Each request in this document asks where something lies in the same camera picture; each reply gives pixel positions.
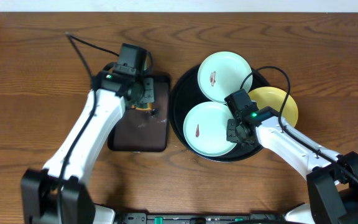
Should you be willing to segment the yellow green scrub sponge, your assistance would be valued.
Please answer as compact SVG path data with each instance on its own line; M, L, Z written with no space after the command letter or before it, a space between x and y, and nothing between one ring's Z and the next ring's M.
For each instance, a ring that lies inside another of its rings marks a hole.
M149 111L152 110L152 103L138 103L134 105L135 110Z

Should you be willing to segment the light blue plate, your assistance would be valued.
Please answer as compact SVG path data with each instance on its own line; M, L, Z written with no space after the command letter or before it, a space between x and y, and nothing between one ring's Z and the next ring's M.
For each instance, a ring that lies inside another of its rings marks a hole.
M194 106L183 123L186 142L203 156L218 157L229 153L236 146L226 140L229 119L233 116L224 104L207 101Z
M201 92L211 101L225 103L231 93L243 88L250 91L253 77L248 62L234 52L216 52L208 56L198 69L197 81Z

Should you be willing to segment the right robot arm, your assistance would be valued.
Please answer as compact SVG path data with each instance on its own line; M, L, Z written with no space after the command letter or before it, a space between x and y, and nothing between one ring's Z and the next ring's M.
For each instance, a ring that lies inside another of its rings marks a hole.
M271 150L306 179L309 203L286 212L286 223L358 223L358 154L314 142L271 107L258 109L245 90L225 98L233 117L227 140Z

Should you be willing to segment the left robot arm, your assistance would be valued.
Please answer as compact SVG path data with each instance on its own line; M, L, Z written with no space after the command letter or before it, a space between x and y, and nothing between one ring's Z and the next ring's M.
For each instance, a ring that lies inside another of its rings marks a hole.
M95 204L87 190L94 164L126 108L154 101L152 54L123 44L118 61L90 76L85 107L42 170L21 179L25 223L113 223L113 209Z

